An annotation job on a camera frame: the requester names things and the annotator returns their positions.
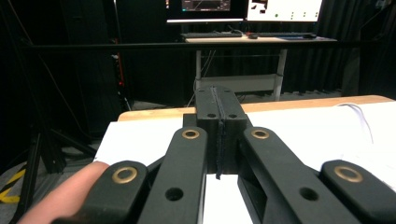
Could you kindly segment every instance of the keyboard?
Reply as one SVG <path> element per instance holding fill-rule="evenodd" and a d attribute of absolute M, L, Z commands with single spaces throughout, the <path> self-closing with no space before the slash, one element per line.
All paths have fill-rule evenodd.
<path fill-rule="evenodd" d="M 183 38 L 227 38 L 227 37 L 242 37 L 238 33 L 187 33 L 181 34 Z"/>
<path fill-rule="evenodd" d="M 256 33 L 259 37 L 298 37 L 304 35 L 314 35 L 313 33 L 295 33 L 295 32 L 286 32 L 286 33 Z"/>

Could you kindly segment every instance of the wooden table edge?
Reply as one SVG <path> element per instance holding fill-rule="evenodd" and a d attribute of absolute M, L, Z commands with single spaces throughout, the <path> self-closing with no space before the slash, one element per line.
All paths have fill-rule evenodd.
<path fill-rule="evenodd" d="M 320 99 L 296 100 L 296 101 L 278 101 L 278 102 L 241 104 L 241 106 L 246 113 L 249 113 L 249 112 L 270 111 L 270 110 L 325 107 L 325 106 L 334 106 L 345 103 L 364 105 L 364 104 L 385 103 L 392 101 L 394 100 L 380 95 L 363 95 L 363 96 L 320 98 Z M 175 118 L 182 118 L 183 114 L 186 113 L 195 113 L 195 107 L 127 111 L 119 115 L 118 121 L 139 120 L 139 119 L 175 119 Z"/>

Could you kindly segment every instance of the floor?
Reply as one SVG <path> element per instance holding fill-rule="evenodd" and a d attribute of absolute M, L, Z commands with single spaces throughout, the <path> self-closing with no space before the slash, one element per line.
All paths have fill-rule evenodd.
<path fill-rule="evenodd" d="M 319 99 L 319 98 L 332 98 L 332 97 L 340 97 L 340 91 L 330 91 L 330 92 L 322 92 L 322 91 L 310 91 L 304 94 L 299 92 L 292 93 L 283 93 L 280 96 L 280 101 L 293 101 L 293 100 L 304 100 L 304 99 Z M 273 98 L 271 95 L 238 95 L 238 99 L 241 104 L 247 103 L 258 103 L 258 102 L 271 102 Z M 157 109 L 157 108 L 165 108 L 168 107 L 166 105 L 157 105 L 147 102 L 135 102 L 133 105 L 133 110 L 144 110 L 144 109 Z M 92 143 L 91 147 L 99 148 L 100 141 Z M 63 148 L 63 151 L 68 154 L 78 154 L 80 153 L 75 148 L 66 147 Z M 43 162 L 40 162 L 40 166 L 38 169 L 37 180 L 35 184 L 35 194 L 33 199 L 33 204 L 39 202 L 50 190 L 59 186 L 62 182 L 64 182 L 69 176 L 77 172 L 79 169 L 84 167 L 86 164 L 91 162 L 90 158 L 77 158 L 68 159 L 67 166 L 64 168 L 64 172 L 61 174 L 53 174 L 49 175 L 46 172 L 46 169 L 43 165 Z M 4 198 L 4 194 L 6 197 L 10 196 L 19 196 L 21 193 L 21 185 L 23 181 L 23 176 L 15 181 L 15 185 L 11 188 L 5 188 L 7 182 L 11 180 L 11 178 L 15 177 L 19 170 L 22 168 L 24 163 L 19 164 L 12 169 L 6 171 L 0 177 L 0 199 Z M 0 224 L 9 223 L 9 221 L 14 216 L 15 210 L 17 208 L 17 203 L 0 203 Z"/>

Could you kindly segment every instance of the desk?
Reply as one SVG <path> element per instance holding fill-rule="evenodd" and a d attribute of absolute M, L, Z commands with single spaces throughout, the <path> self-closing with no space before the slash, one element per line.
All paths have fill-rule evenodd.
<path fill-rule="evenodd" d="M 242 107 L 254 125 L 279 128 L 273 130 L 302 162 L 318 169 L 322 162 L 339 158 L 341 150 L 361 149 L 367 143 L 367 135 L 361 132 L 355 111 L 345 106 L 334 107 L 343 103 L 360 105 L 372 124 L 375 141 L 381 146 L 390 146 L 394 152 L 396 143 L 392 140 L 393 133 L 388 130 L 396 126 L 396 102 L 385 97 L 341 97 L 245 104 Z M 192 107 L 125 112 L 120 115 L 119 122 L 110 124 L 96 159 L 108 163 L 134 160 L 148 165 L 159 158 L 158 153 L 164 154 L 173 131 L 181 128 L 183 113 L 193 112 Z M 250 221 L 235 175 L 223 175 L 220 181 L 213 175 L 207 176 L 204 223 L 219 223 L 219 217 L 222 223 Z"/>
<path fill-rule="evenodd" d="M 291 37 L 288 39 L 276 37 L 259 37 L 257 39 L 249 39 L 247 36 L 242 37 L 227 37 L 227 38 L 187 38 L 187 43 L 318 43 L 318 42 L 334 42 L 336 40 L 317 37 L 314 39 L 306 39 L 302 37 Z M 277 70 L 275 74 L 269 75 L 255 75 L 255 76 L 237 76 L 237 77 L 202 77 L 201 75 L 201 58 L 202 51 L 196 50 L 196 72 L 195 81 L 196 89 L 202 86 L 216 86 L 221 85 L 233 90 L 234 92 L 240 91 L 274 91 L 274 100 L 279 101 L 280 91 L 282 88 L 283 76 L 285 71 L 286 57 L 288 54 L 287 49 L 281 49 L 279 54 Z"/>

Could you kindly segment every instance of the computer monitor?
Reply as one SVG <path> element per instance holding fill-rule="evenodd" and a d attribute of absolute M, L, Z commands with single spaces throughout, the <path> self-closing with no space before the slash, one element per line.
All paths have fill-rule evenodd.
<path fill-rule="evenodd" d="M 165 0 L 168 24 L 239 22 L 246 17 L 243 0 Z"/>
<path fill-rule="evenodd" d="M 318 21 L 322 0 L 248 0 L 247 21 Z"/>

